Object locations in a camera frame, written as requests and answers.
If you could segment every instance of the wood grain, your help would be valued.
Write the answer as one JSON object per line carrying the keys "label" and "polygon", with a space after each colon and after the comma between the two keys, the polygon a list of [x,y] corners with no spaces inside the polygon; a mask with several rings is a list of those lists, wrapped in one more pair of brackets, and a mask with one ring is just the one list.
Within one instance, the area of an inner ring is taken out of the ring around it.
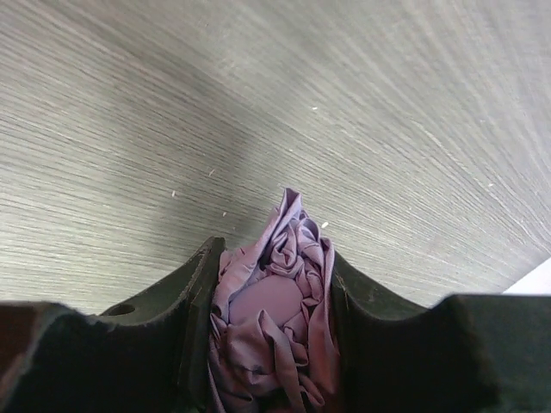
{"label": "wood grain", "polygon": [[285,186],[421,304],[550,254],[545,0],[0,9],[0,299],[100,311]]}

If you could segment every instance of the crumpled cloth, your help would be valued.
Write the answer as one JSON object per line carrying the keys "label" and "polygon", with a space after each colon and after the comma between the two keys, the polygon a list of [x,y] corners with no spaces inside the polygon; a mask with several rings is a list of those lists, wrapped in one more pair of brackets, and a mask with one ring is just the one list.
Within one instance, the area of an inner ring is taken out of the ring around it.
{"label": "crumpled cloth", "polygon": [[340,411],[334,259],[292,189],[256,243],[222,254],[208,354],[216,411]]}

